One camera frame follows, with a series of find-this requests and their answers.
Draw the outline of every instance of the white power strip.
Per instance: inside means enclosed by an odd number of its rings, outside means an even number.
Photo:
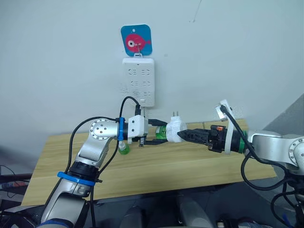
[[[155,74],[152,58],[124,58],[123,74],[130,96],[138,100],[142,107],[155,104]]]

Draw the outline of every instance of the wall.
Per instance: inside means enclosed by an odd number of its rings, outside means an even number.
[[[303,93],[302,0],[1,1],[0,163],[31,171],[48,135],[116,117],[120,28],[141,23],[156,62],[149,117],[214,120],[226,98],[262,129]]]

